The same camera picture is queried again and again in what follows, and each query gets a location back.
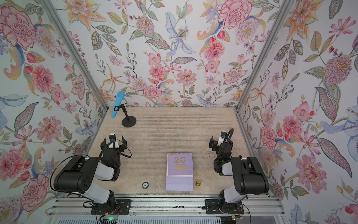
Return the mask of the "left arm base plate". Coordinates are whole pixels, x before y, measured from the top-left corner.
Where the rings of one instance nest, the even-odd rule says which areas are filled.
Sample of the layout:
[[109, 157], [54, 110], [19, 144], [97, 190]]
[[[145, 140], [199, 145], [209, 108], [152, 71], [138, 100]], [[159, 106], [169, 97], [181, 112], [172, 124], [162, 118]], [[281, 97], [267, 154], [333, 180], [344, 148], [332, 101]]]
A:
[[119, 215], [128, 215], [131, 208], [132, 200], [130, 199], [116, 199], [116, 203], [104, 203], [104, 204], [94, 204], [90, 214], [91, 215], [103, 215], [105, 213]]

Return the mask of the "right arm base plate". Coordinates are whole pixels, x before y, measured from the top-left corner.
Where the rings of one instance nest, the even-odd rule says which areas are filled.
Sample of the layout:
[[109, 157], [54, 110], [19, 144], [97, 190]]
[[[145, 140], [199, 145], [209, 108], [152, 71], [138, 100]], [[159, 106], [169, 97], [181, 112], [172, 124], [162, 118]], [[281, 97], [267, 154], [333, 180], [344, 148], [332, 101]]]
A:
[[219, 199], [206, 199], [202, 209], [207, 215], [243, 215], [242, 203], [226, 203]]

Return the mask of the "purple calendar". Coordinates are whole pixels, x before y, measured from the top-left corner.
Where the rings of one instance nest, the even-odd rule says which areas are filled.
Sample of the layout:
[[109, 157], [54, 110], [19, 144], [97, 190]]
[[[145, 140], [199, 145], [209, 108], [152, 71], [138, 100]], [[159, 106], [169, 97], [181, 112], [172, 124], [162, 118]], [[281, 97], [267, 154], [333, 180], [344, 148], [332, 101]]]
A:
[[167, 154], [166, 191], [193, 192], [193, 176], [192, 153]]

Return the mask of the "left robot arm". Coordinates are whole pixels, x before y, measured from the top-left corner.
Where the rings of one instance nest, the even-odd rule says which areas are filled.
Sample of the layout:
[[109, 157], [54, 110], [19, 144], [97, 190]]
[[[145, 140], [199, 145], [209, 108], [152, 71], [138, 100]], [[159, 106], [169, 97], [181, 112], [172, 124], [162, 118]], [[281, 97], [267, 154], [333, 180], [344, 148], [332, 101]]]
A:
[[115, 182], [120, 174], [121, 157], [131, 158], [132, 154], [124, 154], [128, 149], [127, 141], [124, 137], [117, 139], [114, 133], [110, 134], [109, 142], [104, 139], [100, 147], [98, 157], [71, 156], [55, 176], [51, 188], [57, 192], [82, 196], [96, 206], [116, 207], [113, 191], [104, 189], [94, 180]]

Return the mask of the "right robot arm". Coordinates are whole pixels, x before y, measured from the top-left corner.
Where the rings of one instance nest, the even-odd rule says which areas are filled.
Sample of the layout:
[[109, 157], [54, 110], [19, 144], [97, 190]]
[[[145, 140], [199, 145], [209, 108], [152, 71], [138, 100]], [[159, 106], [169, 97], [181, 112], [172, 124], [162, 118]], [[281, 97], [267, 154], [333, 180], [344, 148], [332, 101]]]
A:
[[220, 206], [236, 205], [248, 194], [268, 193], [269, 182], [256, 157], [232, 156], [233, 142], [223, 137], [217, 141], [211, 138], [208, 147], [216, 153], [213, 162], [215, 173], [233, 177], [234, 184], [222, 190], [218, 197]]

